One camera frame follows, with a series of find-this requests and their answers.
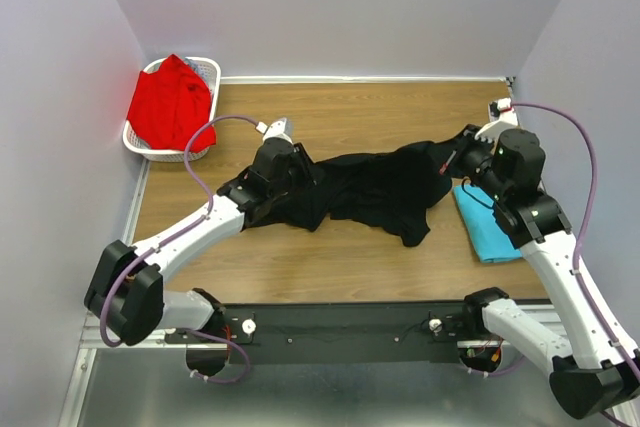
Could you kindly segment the black t shirt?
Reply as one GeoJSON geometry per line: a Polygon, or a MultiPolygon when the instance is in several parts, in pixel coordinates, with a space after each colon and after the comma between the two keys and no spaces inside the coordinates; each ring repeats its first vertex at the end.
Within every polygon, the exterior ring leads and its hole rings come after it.
{"type": "Polygon", "coordinates": [[[440,171],[453,139],[420,141],[387,153],[345,154],[314,163],[317,183],[277,200],[257,227],[286,224],[316,231],[326,217],[352,220],[418,246],[430,232],[427,211],[451,190],[440,171]]]}

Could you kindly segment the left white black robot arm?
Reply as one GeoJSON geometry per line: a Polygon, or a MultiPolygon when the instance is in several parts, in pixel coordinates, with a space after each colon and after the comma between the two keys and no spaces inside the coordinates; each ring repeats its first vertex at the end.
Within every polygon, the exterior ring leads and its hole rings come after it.
{"type": "Polygon", "coordinates": [[[134,346],[158,329],[186,330],[201,342],[222,327],[219,302],[204,291],[167,290],[167,282],[209,247],[267,216],[286,196],[313,185],[311,159],[300,143],[269,138],[254,161],[192,214],[165,231],[102,252],[84,297],[100,321],[106,344],[134,346]]]}

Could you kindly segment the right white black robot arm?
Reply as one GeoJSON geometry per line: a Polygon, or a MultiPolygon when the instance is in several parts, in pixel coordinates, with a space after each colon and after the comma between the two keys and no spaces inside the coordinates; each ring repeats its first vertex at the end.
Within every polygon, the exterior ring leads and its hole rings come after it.
{"type": "Polygon", "coordinates": [[[566,334],[552,332],[499,288],[464,298],[462,331],[510,343],[546,374],[557,403],[574,419],[637,398],[639,347],[599,293],[560,204],[540,185],[546,155],[539,139],[519,128],[492,139],[479,132],[468,125],[457,134],[441,170],[490,197],[497,226],[535,270],[566,334]]]}

